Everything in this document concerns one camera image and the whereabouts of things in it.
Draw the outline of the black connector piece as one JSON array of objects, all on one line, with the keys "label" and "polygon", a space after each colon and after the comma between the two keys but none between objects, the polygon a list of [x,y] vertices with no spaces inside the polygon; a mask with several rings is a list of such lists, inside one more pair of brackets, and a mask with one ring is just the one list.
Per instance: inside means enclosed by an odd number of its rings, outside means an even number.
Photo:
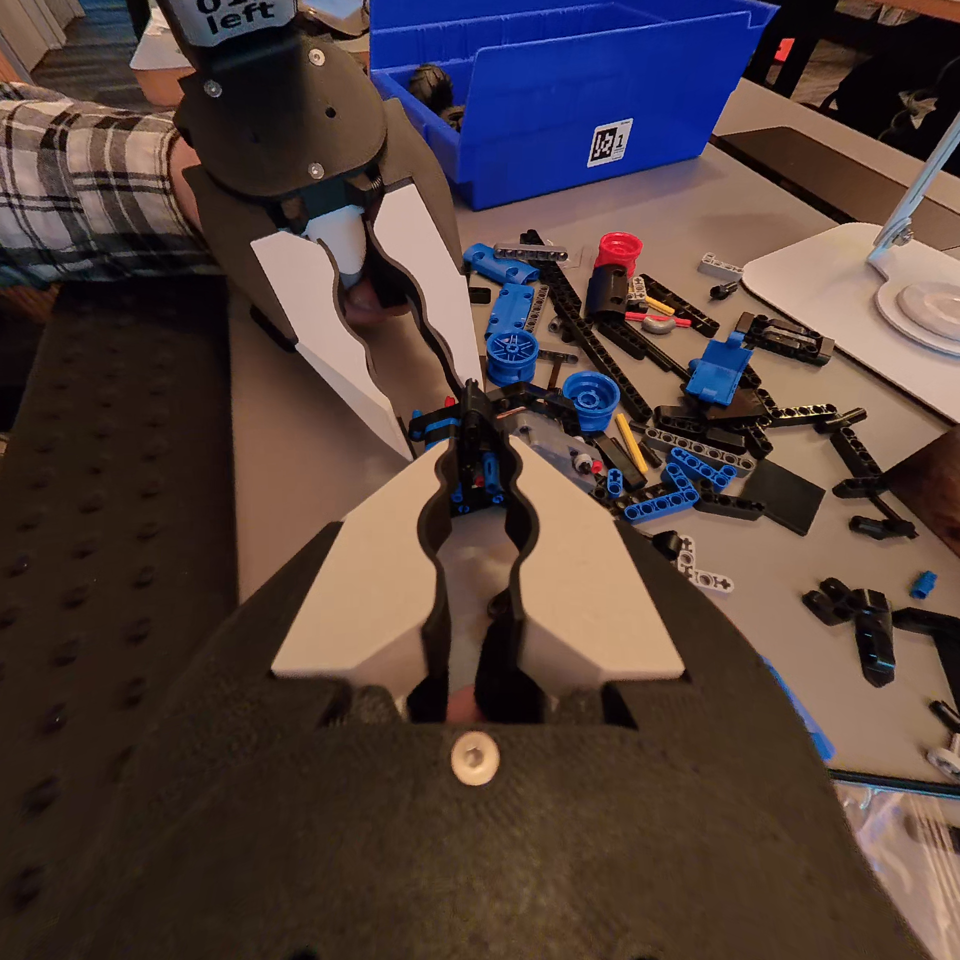
[{"label": "black connector piece", "polygon": [[458,452],[468,457],[479,456],[489,447],[495,432],[492,402],[481,383],[467,379],[460,397]]}]

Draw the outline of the blue flat holed panel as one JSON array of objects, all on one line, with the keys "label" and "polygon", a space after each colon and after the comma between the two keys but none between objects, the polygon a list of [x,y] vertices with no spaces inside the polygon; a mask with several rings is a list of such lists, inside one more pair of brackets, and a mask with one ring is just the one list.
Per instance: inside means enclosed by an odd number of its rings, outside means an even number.
[{"label": "blue flat holed panel", "polygon": [[500,333],[523,330],[534,303],[535,288],[529,284],[504,283],[492,302],[485,340]]}]

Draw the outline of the dark grey holed beam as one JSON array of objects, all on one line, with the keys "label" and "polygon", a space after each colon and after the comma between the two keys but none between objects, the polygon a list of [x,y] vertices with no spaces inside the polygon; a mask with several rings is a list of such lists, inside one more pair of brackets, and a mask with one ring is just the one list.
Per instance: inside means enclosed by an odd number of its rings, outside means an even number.
[{"label": "dark grey holed beam", "polygon": [[710,446],[699,440],[680,437],[662,429],[646,427],[640,431],[640,438],[651,450],[667,455],[673,449],[684,450],[717,471],[724,467],[734,470],[735,475],[744,477],[752,473],[758,462],[746,455],[740,455]]}]

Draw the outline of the black grey motor assembly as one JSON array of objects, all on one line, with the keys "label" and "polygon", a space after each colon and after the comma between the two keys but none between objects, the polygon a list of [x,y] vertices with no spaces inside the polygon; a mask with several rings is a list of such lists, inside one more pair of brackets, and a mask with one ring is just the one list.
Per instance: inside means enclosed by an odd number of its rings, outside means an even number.
[{"label": "black grey motor assembly", "polygon": [[448,399],[436,411],[415,410],[407,433],[425,450],[446,438],[459,438],[467,414],[478,411],[492,429],[516,438],[576,486],[590,493],[604,471],[599,453],[579,434],[572,403],[556,390],[526,381],[504,388],[482,390],[470,382],[459,399]]}]

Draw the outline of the toy truck box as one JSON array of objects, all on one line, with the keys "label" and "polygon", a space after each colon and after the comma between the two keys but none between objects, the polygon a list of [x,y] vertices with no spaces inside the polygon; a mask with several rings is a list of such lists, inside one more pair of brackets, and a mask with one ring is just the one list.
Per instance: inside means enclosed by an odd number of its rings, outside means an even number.
[{"label": "toy truck box", "polygon": [[959,554],[959,426],[887,470],[890,492]]}]

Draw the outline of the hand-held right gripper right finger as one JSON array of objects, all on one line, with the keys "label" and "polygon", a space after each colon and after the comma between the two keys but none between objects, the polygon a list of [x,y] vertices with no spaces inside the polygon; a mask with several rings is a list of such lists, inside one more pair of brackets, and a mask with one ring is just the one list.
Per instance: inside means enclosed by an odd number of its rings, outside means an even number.
[{"label": "hand-held right gripper right finger", "polygon": [[519,614],[517,665],[561,697],[608,682],[675,680],[683,660],[618,524],[539,453],[510,438],[510,490],[530,534],[510,572]]}]

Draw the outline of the black thin rod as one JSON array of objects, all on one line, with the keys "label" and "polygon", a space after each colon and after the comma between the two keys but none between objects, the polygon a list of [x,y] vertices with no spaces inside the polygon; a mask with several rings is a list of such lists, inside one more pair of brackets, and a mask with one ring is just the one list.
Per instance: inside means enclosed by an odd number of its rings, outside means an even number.
[{"label": "black thin rod", "polygon": [[863,786],[894,793],[959,800],[959,786],[955,783],[938,783],[902,776],[839,770],[832,767],[828,767],[826,772],[834,782],[846,786]]}]

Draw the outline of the blue storage bin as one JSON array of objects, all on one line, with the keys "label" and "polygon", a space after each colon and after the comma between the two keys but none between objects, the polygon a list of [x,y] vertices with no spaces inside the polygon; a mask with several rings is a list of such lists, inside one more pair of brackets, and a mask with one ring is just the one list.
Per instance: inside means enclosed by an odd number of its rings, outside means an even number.
[{"label": "blue storage bin", "polygon": [[[776,8],[748,1],[378,1],[370,78],[473,210],[699,157]],[[440,66],[460,133],[407,91]]]}]

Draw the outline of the person's left hand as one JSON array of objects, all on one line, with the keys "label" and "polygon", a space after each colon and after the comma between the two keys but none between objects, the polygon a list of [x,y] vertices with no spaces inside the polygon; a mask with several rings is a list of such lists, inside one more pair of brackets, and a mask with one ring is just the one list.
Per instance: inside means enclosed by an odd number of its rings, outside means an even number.
[{"label": "person's left hand", "polygon": [[343,317],[355,328],[384,323],[410,312],[402,286],[378,273],[361,273],[342,294]]}]

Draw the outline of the black curved panel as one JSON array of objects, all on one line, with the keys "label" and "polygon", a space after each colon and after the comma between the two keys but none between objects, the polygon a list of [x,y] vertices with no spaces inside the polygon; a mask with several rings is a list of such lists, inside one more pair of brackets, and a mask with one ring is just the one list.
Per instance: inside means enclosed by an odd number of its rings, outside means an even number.
[{"label": "black curved panel", "polygon": [[616,263],[596,266],[588,282],[584,315],[588,318],[625,317],[630,291],[630,274]]}]

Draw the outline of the heap of black beams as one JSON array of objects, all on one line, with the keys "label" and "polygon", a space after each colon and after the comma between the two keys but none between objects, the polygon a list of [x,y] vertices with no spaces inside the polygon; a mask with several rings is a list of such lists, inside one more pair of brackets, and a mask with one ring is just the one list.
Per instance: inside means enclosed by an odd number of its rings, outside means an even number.
[{"label": "heap of black beams", "polygon": [[[831,403],[782,406],[760,387],[736,390],[726,408],[697,400],[678,406],[654,409],[652,426],[679,437],[699,441],[730,453],[746,455],[757,463],[770,459],[773,443],[768,434],[774,429],[810,427],[817,435],[830,440],[833,425],[841,418],[850,418],[852,427],[866,418],[860,407],[846,413]],[[738,477],[742,487],[750,474]],[[707,483],[699,483],[701,501],[697,508],[714,516],[754,522],[765,515],[762,503],[744,499],[740,491],[718,493]]]}]

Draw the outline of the blue curved panel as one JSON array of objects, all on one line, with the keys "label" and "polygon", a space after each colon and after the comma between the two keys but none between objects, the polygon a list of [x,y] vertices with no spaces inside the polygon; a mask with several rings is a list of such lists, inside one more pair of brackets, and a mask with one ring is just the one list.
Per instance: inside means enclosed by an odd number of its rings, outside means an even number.
[{"label": "blue curved panel", "polygon": [[462,254],[462,261],[470,270],[500,285],[537,282],[541,274],[525,261],[497,256],[493,247],[482,243],[469,246]]}]

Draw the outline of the black angled connector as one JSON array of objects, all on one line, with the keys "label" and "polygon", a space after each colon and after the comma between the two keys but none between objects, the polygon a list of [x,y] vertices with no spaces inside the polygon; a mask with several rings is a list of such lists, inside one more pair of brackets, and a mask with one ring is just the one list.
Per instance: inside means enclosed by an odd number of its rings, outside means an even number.
[{"label": "black angled connector", "polygon": [[852,622],[860,610],[854,592],[834,577],[822,580],[817,588],[802,594],[800,602],[828,627]]},{"label": "black angled connector", "polygon": [[896,672],[890,603],[882,592],[865,588],[854,590],[851,600],[857,606],[853,623],[863,676],[882,689],[894,681]]}]

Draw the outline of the black square flat panel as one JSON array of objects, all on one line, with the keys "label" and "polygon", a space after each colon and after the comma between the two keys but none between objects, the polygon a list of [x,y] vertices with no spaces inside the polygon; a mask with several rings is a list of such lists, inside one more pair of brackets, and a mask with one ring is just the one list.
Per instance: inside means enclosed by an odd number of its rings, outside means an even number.
[{"label": "black square flat panel", "polygon": [[825,495],[821,486],[770,459],[757,464],[740,491],[741,498],[763,504],[768,519],[801,537],[809,534]]}]

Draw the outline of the dark bag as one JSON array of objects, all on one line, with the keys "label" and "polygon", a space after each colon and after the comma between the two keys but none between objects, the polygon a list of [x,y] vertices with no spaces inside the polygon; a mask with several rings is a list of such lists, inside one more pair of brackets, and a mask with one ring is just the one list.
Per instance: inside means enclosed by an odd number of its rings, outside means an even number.
[{"label": "dark bag", "polygon": [[845,126],[925,161],[958,118],[959,56],[877,54],[856,66],[822,105]]}]

